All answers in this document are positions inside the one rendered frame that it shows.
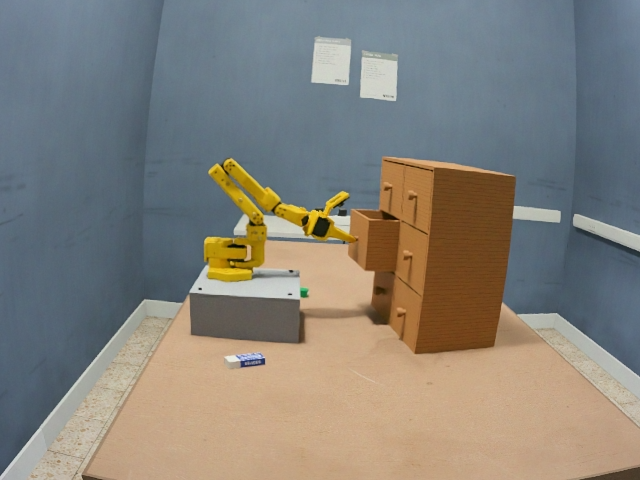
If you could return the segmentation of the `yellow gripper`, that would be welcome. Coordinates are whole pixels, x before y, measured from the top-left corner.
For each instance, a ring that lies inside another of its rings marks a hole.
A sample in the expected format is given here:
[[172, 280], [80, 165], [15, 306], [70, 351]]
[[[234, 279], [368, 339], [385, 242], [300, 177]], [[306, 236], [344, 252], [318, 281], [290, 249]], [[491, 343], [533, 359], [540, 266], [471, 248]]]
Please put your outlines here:
[[[340, 198], [340, 199], [339, 199]], [[338, 200], [339, 199], [339, 200]], [[330, 210], [335, 207], [342, 207], [344, 201], [348, 199], [348, 194], [341, 192], [326, 203], [324, 212], [311, 211], [309, 220], [303, 227], [305, 236], [312, 235], [313, 238], [321, 241], [327, 241], [329, 237], [340, 239], [346, 242], [354, 243], [356, 239], [348, 233], [334, 226], [334, 221], [328, 217]], [[320, 220], [321, 219], [321, 220]], [[329, 221], [329, 222], [328, 222]], [[306, 227], [305, 227], [306, 226]]]

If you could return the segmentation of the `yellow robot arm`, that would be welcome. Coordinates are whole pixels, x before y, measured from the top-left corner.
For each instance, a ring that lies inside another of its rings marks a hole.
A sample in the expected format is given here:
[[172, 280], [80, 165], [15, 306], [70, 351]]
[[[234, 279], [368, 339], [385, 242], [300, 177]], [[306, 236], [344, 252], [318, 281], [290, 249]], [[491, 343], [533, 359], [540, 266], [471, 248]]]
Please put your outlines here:
[[[249, 223], [246, 224], [247, 238], [235, 238], [234, 243], [231, 238], [209, 238], [207, 241], [207, 258], [209, 258], [207, 278], [224, 282], [251, 280], [253, 269], [259, 268], [265, 262], [267, 225], [263, 222], [264, 216], [260, 212], [261, 210], [259, 211], [248, 198], [245, 198], [246, 195], [228, 175], [230, 174], [247, 190], [266, 212], [272, 211], [278, 218], [303, 227], [309, 220], [308, 215], [311, 214], [302, 207], [294, 206], [294, 208], [293, 205], [288, 206], [281, 203], [280, 198], [272, 190], [268, 187], [264, 190], [231, 158], [226, 158], [220, 165], [216, 164], [209, 171], [209, 174], [248, 216]], [[246, 245], [251, 245], [250, 260], [245, 260], [247, 258]]]

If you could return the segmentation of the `blue and white eraser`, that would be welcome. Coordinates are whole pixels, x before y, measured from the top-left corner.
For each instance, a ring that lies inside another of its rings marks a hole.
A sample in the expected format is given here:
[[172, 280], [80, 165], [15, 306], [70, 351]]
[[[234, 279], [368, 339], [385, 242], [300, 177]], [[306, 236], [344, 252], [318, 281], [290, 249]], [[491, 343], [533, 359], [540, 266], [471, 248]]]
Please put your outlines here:
[[224, 364], [229, 369], [265, 365], [265, 357], [260, 353], [226, 356]]

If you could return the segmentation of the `brown chest of drawers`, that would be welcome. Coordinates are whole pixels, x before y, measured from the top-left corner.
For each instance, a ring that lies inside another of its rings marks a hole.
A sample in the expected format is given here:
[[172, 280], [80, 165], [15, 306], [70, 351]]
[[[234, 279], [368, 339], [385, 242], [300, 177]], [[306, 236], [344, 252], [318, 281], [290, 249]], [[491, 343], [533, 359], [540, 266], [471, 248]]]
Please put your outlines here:
[[[383, 161], [404, 164], [400, 236], [391, 323], [371, 305], [414, 354], [494, 347], [510, 251], [516, 176], [422, 160]], [[419, 163], [419, 164], [416, 164]], [[429, 230], [403, 214], [406, 166], [433, 170]], [[504, 176], [507, 175], [507, 176]], [[398, 271], [401, 227], [406, 222], [428, 234], [422, 293]], [[396, 282], [401, 278], [421, 295], [413, 348], [392, 326]]]

